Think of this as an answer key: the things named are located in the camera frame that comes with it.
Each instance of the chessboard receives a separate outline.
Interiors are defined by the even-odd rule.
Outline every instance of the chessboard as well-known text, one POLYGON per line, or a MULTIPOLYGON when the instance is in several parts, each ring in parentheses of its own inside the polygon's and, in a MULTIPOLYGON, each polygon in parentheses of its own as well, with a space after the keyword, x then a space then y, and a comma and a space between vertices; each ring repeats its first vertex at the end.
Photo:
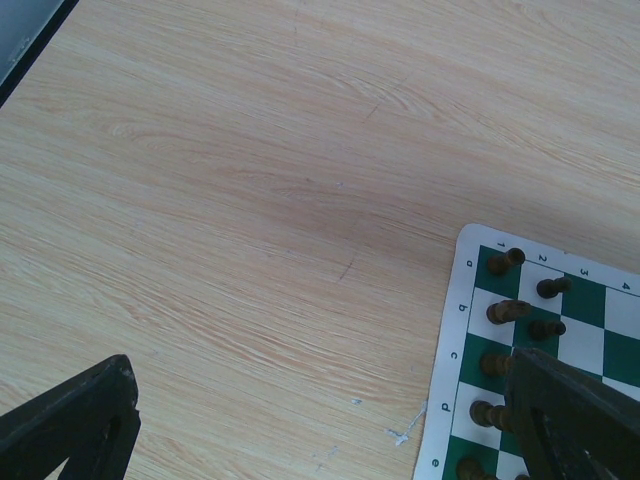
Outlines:
POLYGON ((640 401, 637 312, 639 275, 482 225, 464 227, 456 243, 414 480, 457 480, 456 465, 465 457, 500 480, 527 478, 515 437, 480 426, 470 416, 477 400, 504 405, 505 377, 480 368, 486 354, 535 347, 640 401), (504 263, 505 252, 524 255, 496 274, 490 263, 504 263), (539 293, 544 280, 557 280, 552 298, 539 293), (493 323, 489 307, 505 301, 503 306, 528 306, 520 312, 498 309, 518 318, 493 323), (543 328, 544 339, 533 335, 534 340, 534 322, 536 328, 545 323, 562 328, 543 328))

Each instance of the table top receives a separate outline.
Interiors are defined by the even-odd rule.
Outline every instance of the table top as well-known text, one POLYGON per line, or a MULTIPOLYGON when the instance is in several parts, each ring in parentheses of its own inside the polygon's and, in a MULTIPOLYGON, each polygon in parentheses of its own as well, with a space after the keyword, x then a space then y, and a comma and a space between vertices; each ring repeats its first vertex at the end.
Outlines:
POLYGON ((455 239, 640 271, 635 0, 81 0, 0 110, 0 407, 126 353, 128 478, 409 479, 455 239))

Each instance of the gray surface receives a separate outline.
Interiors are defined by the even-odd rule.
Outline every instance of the gray surface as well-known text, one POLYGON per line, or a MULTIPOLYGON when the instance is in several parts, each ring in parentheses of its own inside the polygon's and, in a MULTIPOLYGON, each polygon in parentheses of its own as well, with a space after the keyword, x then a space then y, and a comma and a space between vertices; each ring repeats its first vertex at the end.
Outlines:
POLYGON ((0 0, 0 84, 63 0, 0 0))

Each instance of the light wood surface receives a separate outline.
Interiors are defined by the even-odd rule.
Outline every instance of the light wood surface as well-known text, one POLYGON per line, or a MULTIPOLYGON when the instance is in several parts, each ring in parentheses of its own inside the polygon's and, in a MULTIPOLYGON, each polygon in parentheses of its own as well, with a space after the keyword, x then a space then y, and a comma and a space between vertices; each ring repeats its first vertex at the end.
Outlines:
POLYGON ((463 225, 640 271, 638 25, 80 0, 0 110, 0 408, 123 352, 128 478, 411 478, 463 225))

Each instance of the chess piece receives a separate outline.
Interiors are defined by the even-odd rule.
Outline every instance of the chess piece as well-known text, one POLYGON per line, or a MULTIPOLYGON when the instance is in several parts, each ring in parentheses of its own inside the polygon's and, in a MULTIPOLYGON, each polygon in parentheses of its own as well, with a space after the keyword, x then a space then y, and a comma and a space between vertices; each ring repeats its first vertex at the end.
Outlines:
POLYGON ((472 457, 465 457, 456 465, 458 480, 498 480, 498 477, 486 473, 480 462, 472 457))
POLYGON ((480 358, 480 370, 490 377, 504 377, 509 373, 513 357, 511 355, 497 355, 485 353, 480 358))
POLYGON ((511 267, 522 265, 526 257, 519 248, 511 248, 506 253, 494 255, 489 258, 487 268, 494 275, 504 275, 511 267))
POLYGON ((542 342, 556 335, 564 335, 566 331, 566 325, 560 320, 552 320, 550 322, 534 320, 529 324, 529 336, 536 342, 542 342))
POLYGON ((514 322, 531 313, 531 305, 522 300, 503 300, 487 308, 487 318, 495 325, 514 322))
POLYGON ((511 412, 507 407, 477 400, 471 404, 469 415, 474 423, 481 427, 496 427, 503 432, 513 432, 511 429, 511 412))
POLYGON ((571 279, 569 277, 541 280, 536 287, 538 295, 542 298, 554 298, 559 293, 568 292, 569 290, 571 290, 571 279))

